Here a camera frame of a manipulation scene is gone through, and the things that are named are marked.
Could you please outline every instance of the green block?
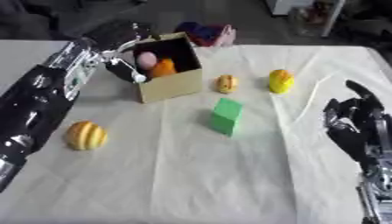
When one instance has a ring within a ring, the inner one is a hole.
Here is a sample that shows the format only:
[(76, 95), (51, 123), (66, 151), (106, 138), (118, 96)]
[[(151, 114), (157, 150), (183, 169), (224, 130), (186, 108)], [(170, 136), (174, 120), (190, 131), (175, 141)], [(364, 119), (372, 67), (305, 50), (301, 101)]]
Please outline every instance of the green block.
[(231, 137), (241, 110), (242, 105), (240, 103), (221, 98), (213, 109), (211, 128)]

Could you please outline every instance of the white paper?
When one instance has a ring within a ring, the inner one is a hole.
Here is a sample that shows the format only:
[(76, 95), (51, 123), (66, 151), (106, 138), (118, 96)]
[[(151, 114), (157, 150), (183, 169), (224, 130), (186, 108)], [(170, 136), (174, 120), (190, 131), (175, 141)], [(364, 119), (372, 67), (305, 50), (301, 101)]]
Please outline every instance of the white paper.
[[(14, 54), (61, 45), (0, 41)], [(0, 194), (1, 223), (360, 223), (360, 169), (326, 136), (321, 118), (330, 99), (354, 96), (346, 79), (374, 91), (392, 113), (389, 69), (381, 70), (375, 53), (277, 45), (196, 51), (203, 91), (166, 101), (141, 104), (129, 83), (97, 72), (48, 144)], [(2, 83), (46, 53), (2, 57)], [(294, 73), (289, 93), (269, 92), (275, 69)], [(237, 91), (213, 90), (222, 74), (239, 78)], [(208, 126), (221, 97), (243, 105), (231, 138)], [(108, 130), (104, 147), (65, 146), (67, 127), (82, 120)]]

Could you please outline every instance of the fabric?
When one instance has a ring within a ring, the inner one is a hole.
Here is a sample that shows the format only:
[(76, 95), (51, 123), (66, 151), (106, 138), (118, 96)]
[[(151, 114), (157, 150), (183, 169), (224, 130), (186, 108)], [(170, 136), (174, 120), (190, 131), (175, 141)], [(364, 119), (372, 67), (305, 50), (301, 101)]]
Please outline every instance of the fabric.
[[(0, 89), (61, 45), (0, 41)], [(353, 97), (344, 86), (352, 79), (391, 112), (391, 72), (379, 56), (351, 46), (196, 52), (203, 91), (151, 104), (137, 102), (129, 83), (98, 71), (46, 147), (0, 194), (0, 222), (361, 223), (360, 168), (326, 136), (322, 109), (331, 98)], [(295, 76), (287, 94), (267, 88), (276, 69)], [(239, 79), (234, 93), (214, 91), (213, 80), (222, 74)], [(208, 128), (221, 97), (243, 105), (231, 138)], [(108, 143), (69, 150), (62, 137), (81, 120), (105, 127)]]

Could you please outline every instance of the open box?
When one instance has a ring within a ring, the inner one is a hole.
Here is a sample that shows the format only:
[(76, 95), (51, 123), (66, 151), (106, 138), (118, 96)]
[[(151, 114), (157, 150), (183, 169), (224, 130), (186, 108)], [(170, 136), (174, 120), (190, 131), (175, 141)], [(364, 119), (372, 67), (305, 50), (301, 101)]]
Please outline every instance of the open box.
[(138, 84), (141, 101), (144, 103), (201, 91), (201, 65), (186, 34), (180, 32), (160, 37), (161, 40), (146, 39), (139, 42), (135, 47), (134, 57), (143, 52), (152, 52), (159, 59), (170, 58), (178, 73)]

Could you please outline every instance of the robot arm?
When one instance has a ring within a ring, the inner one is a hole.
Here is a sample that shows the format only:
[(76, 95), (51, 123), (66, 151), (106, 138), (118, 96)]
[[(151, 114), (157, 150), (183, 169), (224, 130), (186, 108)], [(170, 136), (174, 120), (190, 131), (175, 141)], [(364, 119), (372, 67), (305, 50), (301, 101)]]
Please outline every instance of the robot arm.
[(146, 81), (146, 76), (119, 57), (119, 53), (141, 38), (136, 35), (135, 39), (122, 44), (123, 41), (105, 38), (106, 44), (99, 47), (86, 38), (69, 42), (0, 97), (0, 192), (23, 168), (26, 158), (46, 144), (100, 63), (123, 80)]
[(390, 223), (392, 118), (369, 90), (351, 80), (346, 86), (360, 98), (330, 100), (324, 110), (326, 133), (363, 171), (357, 190), (366, 216), (364, 223)]

